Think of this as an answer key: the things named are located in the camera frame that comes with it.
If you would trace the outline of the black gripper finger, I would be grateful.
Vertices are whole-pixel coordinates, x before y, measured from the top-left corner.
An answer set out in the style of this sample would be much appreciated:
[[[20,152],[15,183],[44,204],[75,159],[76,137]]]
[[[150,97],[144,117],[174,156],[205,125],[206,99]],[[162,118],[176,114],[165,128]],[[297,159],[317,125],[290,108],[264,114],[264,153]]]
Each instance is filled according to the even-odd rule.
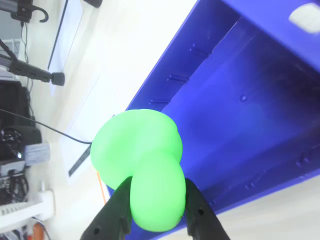
[[[211,206],[189,179],[185,179],[187,234],[194,240],[230,240]]]
[[[131,232],[132,213],[130,189],[132,177],[127,177],[113,192],[104,207],[81,235],[81,240],[124,240]]]

